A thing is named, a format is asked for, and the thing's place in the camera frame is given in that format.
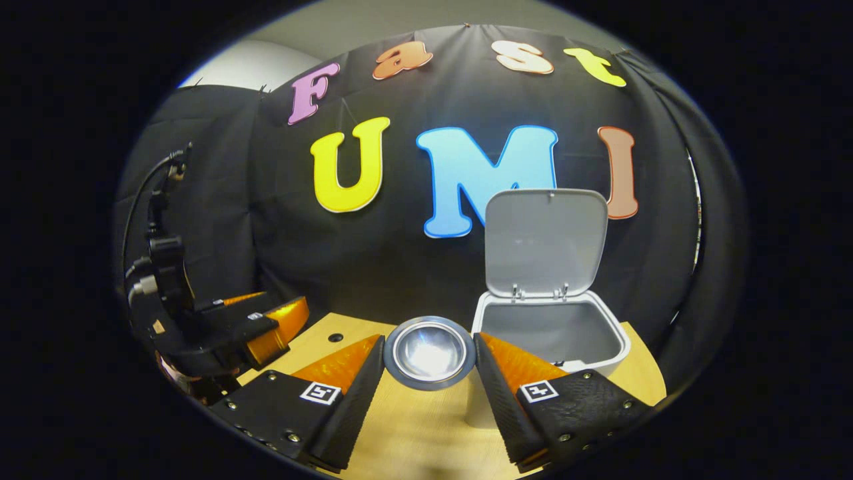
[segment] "open lid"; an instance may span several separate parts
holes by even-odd
[[[583,293],[598,272],[606,231],[607,202],[596,191],[498,192],[485,210],[486,285],[502,297]]]

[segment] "ceiling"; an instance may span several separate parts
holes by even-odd
[[[321,0],[250,34],[320,60],[386,37],[462,23],[520,26],[615,51],[624,42],[565,10],[535,0]]]

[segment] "foam letter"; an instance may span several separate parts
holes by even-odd
[[[374,70],[374,78],[377,80],[387,79],[402,72],[426,65],[432,59],[432,54],[427,53],[427,46],[423,42],[407,42],[386,50],[376,59],[379,65]]]
[[[583,67],[587,73],[602,82],[615,86],[627,85],[622,77],[618,77],[607,71],[605,66],[610,67],[609,61],[601,58],[600,56],[593,55],[591,51],[586,49],[565,49],[563,51],[567,55],[577,58],[577,61],[581,62],[581,67]]]
[[[293,114],[287,119],[288,125],[293,125],[316,113],[319,107],[311,103],[311,97],[317,97],[317,100],[323,98],[328,88],[326,76],[337,75],[338,72],[340,72],[340,65],[331,63],[293,82]]]
[[[497,60],[510,70],[542,74],[554,71],[554,65],[542,58],[542,52],[533,45],[498,40],[491,49],[500,54]]]
[[[329,212],[354,212],[371,203],[382,185],[382,131],[391,121],[376,117],[352,129],[361,140],[362,176],[352,187],[338,182],[338,147],[344,141],[341,132],[331,133],[311,145],[314,155],[314,192],[317,201]]]
[[[557,185],[553,152],[557,134],[548,128],[515,127],[494,165],[461,128],[428,130],[415,143],[432,162],[433,214],[424,224],[428,237],[464,237],[471,231],[473,222],[462,214],[462,193],[485,225],[485,206],[497,192]]]
[[[634,162],[631,147],[634,137],[615,126],[603,126],[598,136],[607,145],[610,156],[610,199],[607,200],[607,218],[627,219],[640,208],[634,198]]]

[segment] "blue letter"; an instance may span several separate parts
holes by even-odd
[[[485,225],[485,206],[497,192],[557,186],[557,134],[543,126],[516,126],[495,165],[468,132],[454,126],[423,132],[415,143],[432,161],[432,218],[424,224],[428,237],[464,237],[471,231],[471,219],[462,214],[460,191]]]

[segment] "table surface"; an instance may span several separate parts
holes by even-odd
[[[365,337],[379,333],[387,338],[395,326],[330,313],[293,339],[291,350],[267,369],[296,372]],[[622,326],[631,340],[631,350],[608,378],[638,400],[655,405],[666,396],[664,378],[634,329],[627,322]],[[342,334],[344,339],[330,342],[328,337],[333,333]],[[259,374],[250,370],[240,375],[238,381],[245,385]],[[404,387],[388,371],[383,372],[349,467],[340,474],[319,471],[353,480],[508,480],[521,477],[515,465],[509,462],[497,429],[473,428],[464,421],[472,377],[448,389],[426,392]]]

